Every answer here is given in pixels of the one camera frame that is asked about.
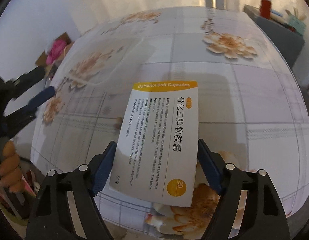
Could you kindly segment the person's left hand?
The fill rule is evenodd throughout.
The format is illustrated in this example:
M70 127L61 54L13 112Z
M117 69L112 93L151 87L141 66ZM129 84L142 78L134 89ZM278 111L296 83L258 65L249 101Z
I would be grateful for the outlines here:
M20 157L12 141L3 148L3 161L0 164L0 184L10 193L22 192L25 189L23 173L19 167Z

